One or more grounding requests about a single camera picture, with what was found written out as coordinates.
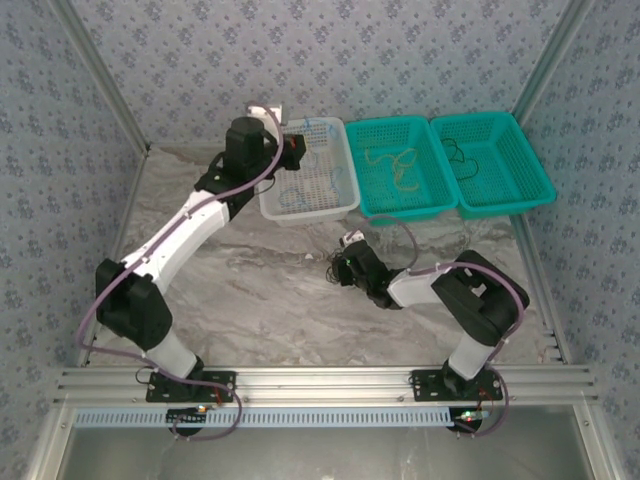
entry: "plastic basket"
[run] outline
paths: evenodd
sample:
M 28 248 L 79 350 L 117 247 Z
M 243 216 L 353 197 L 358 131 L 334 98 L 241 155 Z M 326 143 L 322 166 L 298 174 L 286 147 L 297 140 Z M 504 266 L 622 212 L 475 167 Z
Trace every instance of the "plastic basket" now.
M 276 172 L 273 188 L 260 195 L 262 215 L 283 227 L 345 218 L 360 204 L 360 192 L 342 120 L 292 120 L 284 132 L 303 134 L 307 153 L 300 170 Z
M 447 158 L 452 158 L 456 145 L 464 153 L 449 162 L 463 218 L 515 215 L 556 199 L 549 177 L 510 113 L 440 117 L 431 121 L 431 128 Z
M 365 216 L 385 213 L 415 221 L 455 208 L 451 169 L 425 118 L 363 120 L 347 124 L 346 129 Z M 402 166 L 394 170 L 400 157 Z

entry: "metal mounting plate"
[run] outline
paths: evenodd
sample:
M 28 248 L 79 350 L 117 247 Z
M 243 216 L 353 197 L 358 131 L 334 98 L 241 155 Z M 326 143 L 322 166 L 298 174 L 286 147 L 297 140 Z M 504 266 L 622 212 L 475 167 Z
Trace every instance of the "metal mounting plate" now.
M 201 374 L 202 377 L 198 380 L 221 383 L 233 390 L 236 388 L 236 372 L 205 370 Z M 222 389 L 207 389 L 176 383 L 156 372 L 149 376 L 146 400 L 149 403 L 233 402 L 231 395 Z
M 444 385 L 442 369 L 413 370 L 410 377 L 413 386 L 413 399 L 416 402 L 443 402 L 443 401 L 481 401 L 487 400 L 480 391 L 484 390 L 493 400 L 502 400 L 502 388 L 498 376 L 490 370 L 482 370 L 476 376 L 477 388 L 474 388 L 464 398 L 455 396 Z

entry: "black wire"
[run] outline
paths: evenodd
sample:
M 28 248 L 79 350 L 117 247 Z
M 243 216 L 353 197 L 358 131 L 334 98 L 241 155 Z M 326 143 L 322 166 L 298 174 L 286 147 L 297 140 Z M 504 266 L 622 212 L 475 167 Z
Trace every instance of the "black wire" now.
M 153 370 L 153 367 L 150 367 L 149 365 L 145 365 L 144 367 L 140 367 L 140 368 L 136 371 L 136 374 L 135 374 L 136 382 L 138 382 L 140 385 L 149 385 L 149 383 L 150 383 L 150 382 L 143 382 L 142 380 L 140 380 L 140 379 L 138 378 L 138 374 L 139 374 L 142 370 L 144 370 L 144 369 L 150 369 L 150 370 Z
M 340 283 L 340 276 L 338 275 L 338 266 L 343 259 L 342 249 L 338 248 L 333 251 L 331 255 L 329 255 L 329 267 L 327 268 L 327 273 L 325 274 L 325 278 L 327 282 L 333 283 L 337 285 Z
M 457 181 L 460 182 L 462 180 L 469 180 L 469 179 L 475 177 L 476 175 L 478 175 L 478 172 L 480 171 L 480 165 L 478 165 L 478 161 L 475 158 L 465 158 L 464 152 L 458 146 L 458 142 L 456 142 L 455 139 L 453 139 L 453 138 L 442 138 L 442 139 L 440 139 L 440 142 L 442 142 L 443 146 L 449 146 L 449 147 L 453 147 L 453 148 L 456 149 L 456 151 L 453 154 L 453 156 L 448 158 L 449 162 L 465 163 L 468 160 L 470 162 L 473 162 L 476 165 L 476 171 L 475 172 L 473 172 L 471 175 L 467 175 L 466 177 L 462 177 L 462 178 L 456 177 Z M 445 145 L 444 144 L 445 142 L 451 142 L 453 145 Z M 462 157 L 462 160 L 456 158 L 458 156 L 458 152 L 460 152 L 460 156 Z
M 258 195 L 262 195 L 263 193 L 267 193 L 269 190 L 271 190 L 273 188 L 273 186 L 276 184 L 276 177 L 273 177 L 273 182 L 271 182 L 271 185 L 269 185 L 267 188 L 265 188 L 264 190 L 262 190 L 261 192 L 257 192 L 256 193 L 256 197 Z

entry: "teal basket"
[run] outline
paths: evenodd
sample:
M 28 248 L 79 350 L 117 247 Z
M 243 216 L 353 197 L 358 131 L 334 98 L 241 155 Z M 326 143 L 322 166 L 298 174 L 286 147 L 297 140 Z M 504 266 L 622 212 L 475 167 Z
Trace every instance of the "teal basket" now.
M 516 215 L 556 199 L 549 177 L 510 113 L 440 117 L 431 121 L 431 128 L 450 159 L 463 218 Z
M 366 217 L 426 220 L 456 207 L 453 174 L 425 118 L 363 120 L 346 130 Z

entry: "aluminum frame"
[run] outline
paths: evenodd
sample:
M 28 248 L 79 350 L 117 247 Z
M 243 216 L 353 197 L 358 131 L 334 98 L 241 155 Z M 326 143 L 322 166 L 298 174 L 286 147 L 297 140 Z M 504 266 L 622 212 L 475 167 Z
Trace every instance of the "aluminum frame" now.
M 556 68 L 571 46 L 578 29 L 596 3 L 595 0 L 569 0 L 549 38 L 525 87 L 513 106 L 512 113 L 521 126 L 529 119 L 533 109 L 551 81 Z
M 237 392 L 247 408 L 256 407 L 395 407 L 415 409 L 405 367 L 221 367 L 238 372 Z M 513 408 L 531 405 L 573 405 L 580 432 L 598 480 L 624 479 L 613 450 L 598 392 L 589 366 L 543 364 L 497 365 L 510 385 Z M 56 478 L 77 410 L 126 408 L 152 410 L 162 404 L 144 401 L 146 386 L 136 382 L 138 367 L 67 368 L 51 392 L 53 409 L 35 450 L 29 480 Z M 434 402 L 456 406 L 461 402 Z M 191 404 L 171 404 L 171 407 Z
M 564 336 L 564 330 L 551 296 L 551 289 L 544 274 L 527 217 L 526 215 L 515 215 L 509 217 L 509 220 L 529 279 L 531 300 L 536 305 L 542 323 L 548 329 L 545 334 L 546 354 L 551 361 L 571 363 L 569 344 Z
M 131 146 L 140 154 L 144 154 L 147 151 L 147 142 L 142 130 L 109 73 L 104 60 L 98 53 L 98 49 L 93 44 L 91 35 L 82 23 L 75 7 L 69 0 L 49 0 L 49 5 L 58 17 L 69 40 L 78 51 L 96 87 L 102 93 L 106 104 L 122 127 Z

